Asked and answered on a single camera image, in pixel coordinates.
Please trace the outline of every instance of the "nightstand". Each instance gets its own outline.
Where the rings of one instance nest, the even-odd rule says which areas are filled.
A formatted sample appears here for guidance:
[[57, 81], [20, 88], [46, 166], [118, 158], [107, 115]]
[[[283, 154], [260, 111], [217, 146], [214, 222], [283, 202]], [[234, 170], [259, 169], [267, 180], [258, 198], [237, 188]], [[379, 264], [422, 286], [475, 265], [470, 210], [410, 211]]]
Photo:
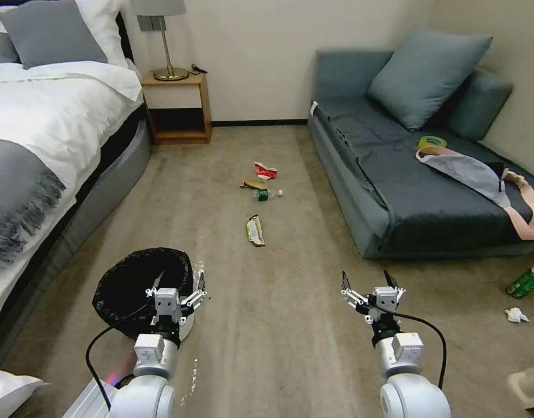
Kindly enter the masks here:
[[157, 145], [210, 143], [211, 108], [205, 74], [159, 81], [149, 73], [141, 85]]

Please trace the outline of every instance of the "wall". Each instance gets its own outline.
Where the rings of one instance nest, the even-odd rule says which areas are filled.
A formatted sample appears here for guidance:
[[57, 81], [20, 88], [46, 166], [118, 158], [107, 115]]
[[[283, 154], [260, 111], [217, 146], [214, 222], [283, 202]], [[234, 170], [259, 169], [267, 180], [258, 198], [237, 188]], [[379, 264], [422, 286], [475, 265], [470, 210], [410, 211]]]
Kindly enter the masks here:
[[[167, 33], [173, 64], [210, 72], [213, 120], [306, 118], [316, 48], [393, 45], [433, 1], [186, 0]], [[124, 17], [138, 67], [164, 67], [160, 33]]]
[[534, 0], [437, 0], [430, 26], [494, 36], [482, 67], [515, 88], [485, 142], [534, 174]]

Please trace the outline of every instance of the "lamp shade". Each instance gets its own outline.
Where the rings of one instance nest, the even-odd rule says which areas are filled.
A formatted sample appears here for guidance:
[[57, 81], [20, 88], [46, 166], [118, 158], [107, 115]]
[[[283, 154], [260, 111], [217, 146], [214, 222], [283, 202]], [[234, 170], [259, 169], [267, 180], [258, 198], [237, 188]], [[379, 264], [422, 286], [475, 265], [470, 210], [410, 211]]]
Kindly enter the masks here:
[[177, 16], [186, 13], [184, 0], [131, 0], [132, 12], [138, 16]]

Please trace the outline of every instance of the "black trash bag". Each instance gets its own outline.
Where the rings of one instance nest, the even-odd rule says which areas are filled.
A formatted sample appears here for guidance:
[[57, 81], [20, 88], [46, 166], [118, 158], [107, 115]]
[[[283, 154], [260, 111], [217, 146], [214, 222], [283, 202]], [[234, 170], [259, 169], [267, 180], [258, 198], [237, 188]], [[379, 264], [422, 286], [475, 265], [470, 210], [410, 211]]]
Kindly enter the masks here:
[[[149, 301], [145, 290], [152, 288], [161, 274], [157, 289], [176, 288], [182, 298], [192, 294], [193, 272], [187, 254], [172, 248], [148, 248], [130, 254], [104, 274], [93, 296], [95, 311], [112, 326]], [[151, 332], [154, 315], [151, 303], [115, 328], [136, 340], [138, 335]]]

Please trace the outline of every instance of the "snack wrapper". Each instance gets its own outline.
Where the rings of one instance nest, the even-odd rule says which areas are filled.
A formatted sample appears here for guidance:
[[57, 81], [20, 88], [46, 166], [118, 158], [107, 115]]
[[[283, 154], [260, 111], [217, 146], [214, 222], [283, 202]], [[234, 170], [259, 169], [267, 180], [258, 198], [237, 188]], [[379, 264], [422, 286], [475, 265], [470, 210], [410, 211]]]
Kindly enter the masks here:
[[255, 177], [246, 177], [242, 183], [240, 183], [241, 188], [248, 188], [248, 189], [259, 189], [263, 190], [267, 188], [267, 183], [265, 183], [265, 180], [258, 179]]
[[258, 178], [262, 180], [270, 180], [277, 177], [277, 169], [267, 167], [265, 164], [254, 162], [255, 165], [255, 174]]
[[256, 247], [265, 247], [259, 215], [254, 215], [250, 218], [246, 223], [246, 231], [250, 242], [253, 242]]

